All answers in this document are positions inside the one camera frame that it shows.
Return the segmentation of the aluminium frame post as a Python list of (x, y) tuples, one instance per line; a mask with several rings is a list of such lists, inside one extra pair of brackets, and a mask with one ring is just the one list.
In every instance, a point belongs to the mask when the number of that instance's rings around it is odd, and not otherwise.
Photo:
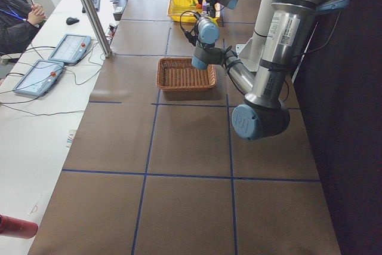
[(98, 43), (101, 46), (101, 49), (104, 53), (105, 58), (109, 58), (110, 56), (112, 56), (112, 50), (110, 48), (110, 44), (102, 28), (100, 19), (98, 17), (96, 9), (94, 8), (92, 0), (81, 0), (81, 3), (85, 8), (85, 12), (87, 13), (87, 16), (90, 20), (93, 31), (98, 40)]

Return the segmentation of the lower teach pendant tablet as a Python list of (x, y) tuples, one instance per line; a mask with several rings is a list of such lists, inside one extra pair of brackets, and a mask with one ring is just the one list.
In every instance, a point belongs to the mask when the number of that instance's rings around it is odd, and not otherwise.
[(43, 96), (58, 80), (63, 69), (63, 62), (37, 60), (13, 88), (13, 91), (28, 96)]

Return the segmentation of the black computer mouse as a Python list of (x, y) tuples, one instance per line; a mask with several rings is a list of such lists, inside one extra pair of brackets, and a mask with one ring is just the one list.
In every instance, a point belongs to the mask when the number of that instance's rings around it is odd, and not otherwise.
[(71, 25), (73, 25), (75, 23), (78, 23), (78, 22), (79, 22), (79, 19), (75, 18), (75, 17), (68, 17), (66, 19), (66, 24), (69, 25), (69, 26), (71, 26)]

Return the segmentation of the teach pendant tablet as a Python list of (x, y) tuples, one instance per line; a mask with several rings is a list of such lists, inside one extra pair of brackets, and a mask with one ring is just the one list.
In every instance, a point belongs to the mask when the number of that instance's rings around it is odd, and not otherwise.
[(67, 33), (53, 50), (48, 60), (63, 62), (64, 64), (77, 64), (87, 52), (90, 43), (90, 36)]
[(43, 96), (58, 80), (63, 69), (63, 62), (37, 60), (13, 88), (13, 91), (28, 96)]

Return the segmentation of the toy orange carrot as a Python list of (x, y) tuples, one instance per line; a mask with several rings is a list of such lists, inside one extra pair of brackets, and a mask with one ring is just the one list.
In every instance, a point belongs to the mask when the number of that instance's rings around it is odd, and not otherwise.
[(197, 9), (201, 8), (201, 4), (197, 0), (191, 0), (191, 7), (196, 7)]

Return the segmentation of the red cylinder bottle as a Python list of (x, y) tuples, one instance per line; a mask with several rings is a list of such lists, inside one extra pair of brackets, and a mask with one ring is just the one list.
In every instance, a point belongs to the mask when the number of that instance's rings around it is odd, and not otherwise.
[(36, 235), (38, 225), (34, 222), (1, 215), (1, 235), (30, 239)]

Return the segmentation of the brown wicker basket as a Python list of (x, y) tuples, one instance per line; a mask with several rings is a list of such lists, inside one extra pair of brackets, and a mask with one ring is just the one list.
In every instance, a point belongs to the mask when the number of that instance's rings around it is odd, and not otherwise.
[(163, 91), (203, 91), (215, 87), (214, 66), (200, 70), (187, 57), (164, 57), (158, 61), (156, 84)]

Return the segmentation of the upper teach pendant tablet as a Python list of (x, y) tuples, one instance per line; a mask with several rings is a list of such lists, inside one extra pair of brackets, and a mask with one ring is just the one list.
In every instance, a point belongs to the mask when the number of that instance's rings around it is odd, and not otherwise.
[(90, 36), (67, 33), (53, 50), (48, 60), (63, 62), (64, 64), (77, 64), (87, 52), (90, 43)]

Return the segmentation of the seated person in black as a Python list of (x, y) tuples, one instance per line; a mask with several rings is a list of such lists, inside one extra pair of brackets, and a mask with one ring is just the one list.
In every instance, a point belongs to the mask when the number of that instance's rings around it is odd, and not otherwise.
[(22, 0), (1, 0), (1, 55), (22, 53), (46, 19), (43, 6)]

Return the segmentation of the yellow woven plastic basket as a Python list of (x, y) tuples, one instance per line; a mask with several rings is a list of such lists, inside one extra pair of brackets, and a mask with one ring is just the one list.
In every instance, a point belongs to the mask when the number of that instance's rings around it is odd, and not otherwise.
[(168, 4), (167, 16), (176, 22), (194, 23), (196, 18), (193, 12), (197, 12), (202, 16), (207, 16), (207, 11), (202, 10), (202, 4), (206, 3), (205, 0), (201, 3), (201, 8), (191, 7), (191, 0), (170, 0)]

